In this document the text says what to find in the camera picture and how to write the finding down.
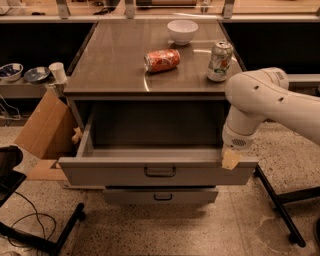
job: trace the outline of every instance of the aluminum can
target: aluminum can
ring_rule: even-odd
[[[208,65],[207,73],[210,80],[215,82],[226,80],[232,54],[233,47],[228,41],[221,40],[214,44],[211,50],[211,60]]]
[[[169,70],[180,63],[180,54],[175,49],[149,52],[144,56],[145,68],[150,73]]]

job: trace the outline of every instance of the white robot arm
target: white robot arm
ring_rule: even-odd
[[[223,127],[227,148],[247,149],[267,118],[320,144],[320,98],[288,91],[286,73],[278,68],[231,77],[225,88],[231,103]]]

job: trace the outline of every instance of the drawer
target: drawer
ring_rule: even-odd
[[[244,185],[257,159],[221,168],[224,111],[220,101],[96,103],[76,157],[59,164],[71,185]]]
[[[218,195],[216,188],[189,189],[105,189],[110,204],[208,204]]]

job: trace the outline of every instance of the drawer handle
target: drawer handle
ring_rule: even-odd
[[[156,201],[170,201],[172,200],[172,194],[154,194],[153,198]]]
[[[170,178],[176,175],[176,168],[144,168],[144,174],[150,178]]]

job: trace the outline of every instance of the drawer bottom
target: drawer bottom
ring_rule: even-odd
[[[104,198],[110,204],[209,204],[218,195],[216,188],[106,188]]]

